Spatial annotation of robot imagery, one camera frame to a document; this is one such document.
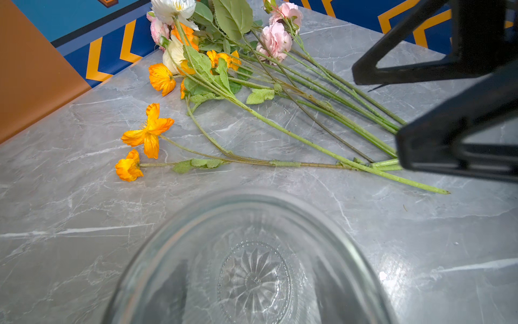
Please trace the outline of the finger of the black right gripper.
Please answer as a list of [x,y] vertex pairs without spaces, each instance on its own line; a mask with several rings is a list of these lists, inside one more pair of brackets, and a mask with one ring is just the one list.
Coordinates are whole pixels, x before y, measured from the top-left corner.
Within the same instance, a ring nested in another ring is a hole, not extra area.
[[517,62],[512,62],[400,129],[399,163],[412,171],[516,182],[517,146],[464,141],[516,117]]
[[477,78],[517,59],[516,1],[404,1],[352,66],[357,85]]

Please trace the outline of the orange poppy flower stem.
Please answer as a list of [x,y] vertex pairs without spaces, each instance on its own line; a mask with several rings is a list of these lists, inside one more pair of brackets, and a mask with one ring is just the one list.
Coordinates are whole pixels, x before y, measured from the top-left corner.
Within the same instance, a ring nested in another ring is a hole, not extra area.
[[[146,108],[147,120],[141,125],[138,130],[130,130],[124,132],[121,140],[124,144],[132,147],[132,150],[127,154],[126,158],[121,159],[115,165],[115,172],[117,176],[126,182],[133,182],[143,177],[142,171],[147,167],[171,167],[177,174],[185,174],[191,170],[213,170],[227,164],[244,164],[251,166],[271,166],[271,167],[317,167],[325,169],[344,169],[348,170],[348,166],[341,166],[340,164],[332,166],[331,164],[322,163],[296,163],[288,161],[259,161],[253,159],[246,159],[244,157],[216,157],[212,155],[205,155],[197,151],[190,150],[182,145],[163,136],[172,125],[174,120],[171,118],[160,117],[160,105],[153,103]],[[136,147],[142,146],[144,154],[149,159],[159,158],[159,141],[160,139],[173,144],[182,151],[198,155],[199,158],[187,159],[180,162],[173,163],[142,163],[140,154]]]

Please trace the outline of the white ranunculus flower stem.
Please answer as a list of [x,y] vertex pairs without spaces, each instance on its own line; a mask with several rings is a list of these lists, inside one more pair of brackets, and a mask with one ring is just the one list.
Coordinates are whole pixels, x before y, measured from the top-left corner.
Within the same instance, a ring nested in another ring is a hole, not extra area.
[[[187,22],[187,17],[191,17],[194,14],[196,2],[190,1],[183,4],[182,2],[174,1],[171,5],[168,5],[167,9],[165,10],[159,9],[158,4],[158,1],[152,2],[153,12],[155,12],[156,15],[162,14],[164,17],[173,21],[175,24],[175,29],[179,31],[182,40],[186,41],[187,36],[180,24],[182,22]],[[414,182],[405,178],[398,177],[396,175],[389,174],[384,171],[380,171],[378,169],[363,166],[359,163],[350,161],[349,159],[346,159],[340,155],[336,155],[333,152],[325,148],[322,148],[317,144],[314,144],[309,140],[284,129],[274,121],[255,112],[253,109],[249,108],[245,103],[239,101],[236,98],[236,96],[231,91],[229,77],[225,67],[221,68],[221,74],[214,76],[210,72],[211,63],[209,63],[209,58],[207,58],[206,55],[202,55],[201,53],[195,51],[189,44],[184,46],[184,53],[187,55],[188,61],[194,65],[194,70],[196,71],[196,73],[193,75],[186,75],[187,78],[189,78],[192,82],[209,89],[210,92],[214,95],[221,95],[224,99],[237,105],[238,107],[252,114],[254,117],[258,118],[260,121],[264,122],[265,124],[268,124],[269,126],[277,129],[278,131],[283,132],[284,134],[291,136],[293,139],[299,140],[301,143],[304,143],[309,147],[312,147],[313,149],[316,149],[317,151],[320,151],[321,153],[324,153],[325,155],[328,155],[329,157],[336,159],[339,162],[339,167],[344,167],[348,170],[365,171],[370,174],[386,178],[388,180],[406,184],[408,186],[413,186],[415,188],[419,188],[422,190],[427,190],[432,193],[449,194],[449,192],[446,190]]]

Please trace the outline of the clear ribbed glass vase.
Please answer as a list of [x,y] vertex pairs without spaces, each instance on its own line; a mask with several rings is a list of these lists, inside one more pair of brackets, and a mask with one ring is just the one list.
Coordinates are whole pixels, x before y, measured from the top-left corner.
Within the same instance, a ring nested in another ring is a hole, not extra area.
[[125,269],[103,323],[395,323],[348,233],[310,203],[263,188],[180,209]]

